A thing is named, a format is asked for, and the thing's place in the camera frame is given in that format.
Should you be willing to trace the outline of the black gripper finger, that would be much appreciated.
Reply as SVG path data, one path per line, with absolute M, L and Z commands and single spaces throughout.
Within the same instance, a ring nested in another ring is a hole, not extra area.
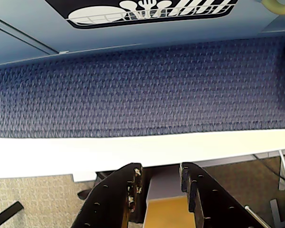
M 203 168 L 180 164 L 181 191 L 187 194 L 188 211 L 197 228 L 261 228 L 244 207 Z
M 140 163 L 129 163 L 98 183 L 88 194 L 73 228 L 126 228 L 142 192 Z

